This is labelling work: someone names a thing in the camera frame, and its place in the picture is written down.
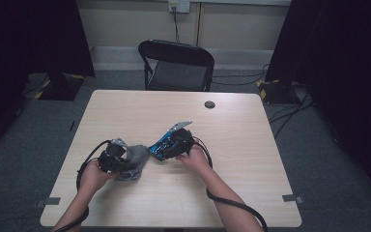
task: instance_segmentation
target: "forearm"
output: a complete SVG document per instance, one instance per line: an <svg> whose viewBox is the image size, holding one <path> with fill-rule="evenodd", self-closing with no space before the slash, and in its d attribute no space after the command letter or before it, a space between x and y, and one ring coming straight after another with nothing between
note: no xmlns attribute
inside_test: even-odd
<svg viewBox="0 0 371 232"><path fill-rule="evenodd" d="M68 209L64 212L62 217L56 223L55 227L51 231L56 231L59 228L77 220L86 211L92 197L95 193L92 191L79 191L74 197ZM68 232L79 231L80 224L76 225L74 228L68 230Z"/></svg>
<svg viewBox="0 0 371 232"><path fill-rule="evenodd" d="M243 200L210 168L200 173L210 193L217 197L243 203ZM219 217L228 232L263 231L256 217L236 206L214 202Z"/></svg>

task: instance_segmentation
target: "person's left hand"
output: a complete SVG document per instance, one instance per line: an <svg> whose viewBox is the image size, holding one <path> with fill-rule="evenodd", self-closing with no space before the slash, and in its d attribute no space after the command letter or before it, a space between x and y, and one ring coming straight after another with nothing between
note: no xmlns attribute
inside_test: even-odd
<svg viewBox="0 0 371 232"><path fill-rule="evenodd" d="M119 174L120 173L105 173L101 171L99 162L97 160L92 160L87 164L83 172L80 179L79 190L89 190L95 193L101 189L108 180L117 178Z"/></svg>

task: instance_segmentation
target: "carpeted floor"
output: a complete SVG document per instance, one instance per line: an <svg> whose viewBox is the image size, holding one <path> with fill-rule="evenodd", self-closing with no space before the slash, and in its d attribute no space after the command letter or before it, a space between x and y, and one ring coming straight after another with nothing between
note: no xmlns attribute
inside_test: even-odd
<svg viewBox="0 0 371 232"><path fill-rule="evenodd" d="M215 71L214 75L257 73L261 71ZM241 84L260 76L215 77L212 92L258 93L254 83ZM44 77L31 75L26 90ZM40 225L43 208L36 207L36 202L50 194L91 94L97 89L141 90L143 81L143 71L97 71L97 78L86 79L74 101L34 100L36 91L26 95L22 113L0 138L0 231L49 230ZM300 98L305 96L306 89L297 91ZM304 105L311 103L307 97ZM264 107L270 119L295 110L292 105ZM284 119L271 123L274 133ZM302 225L270 231L371 231L371 183L335 139L330 124L312 104L296 113L279 132L275 140L291 187L304 200L299 204Z"/></svg>

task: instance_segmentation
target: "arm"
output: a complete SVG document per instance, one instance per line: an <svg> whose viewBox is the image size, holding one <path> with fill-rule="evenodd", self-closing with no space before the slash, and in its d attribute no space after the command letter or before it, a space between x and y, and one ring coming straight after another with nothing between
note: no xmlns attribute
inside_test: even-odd
<svg viewBox="0 0 371 232"><path fill-rule="evenodd" d="M106 181L115 179L119 174L107 174L99 169L97 160L90 161L83 172L80 180L80 188L68 209L56 223L51 231L56 231L63 226L77 220L86 211L95 193L104 186ZM80 225L76 225L69 231L79 231Z"/></svg>
<svg viewBox="0 0 371 232"><path fill-rule="evenodd" d="M194 145L189 156L178 156L188 169L195 172L215 196L243 203L243 200L210 168L203 150ZM263 231L254 215L235 206L214 202L222 224L228 232Z"/></svg>

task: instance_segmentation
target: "wooden tabletop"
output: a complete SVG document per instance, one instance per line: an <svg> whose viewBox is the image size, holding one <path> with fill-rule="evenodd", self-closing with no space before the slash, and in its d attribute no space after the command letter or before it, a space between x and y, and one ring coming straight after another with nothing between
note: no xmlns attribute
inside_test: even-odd
<svg viewBox="0 0 371 232"><path fill-rule="evenodd" d="M300 226L296 202L282 198L292 190L257 95L120 90L93 93L50 194L61 200L45 206L41 224L53 226L66 211L76 194L76 170L102 141L122 137L129 146L149 147L182 121L192 121L185 128L207 145L214 170L269 227ZM178 160L150 157L140 180L106 183L82 225L222 227L205 189Z"/></svg>

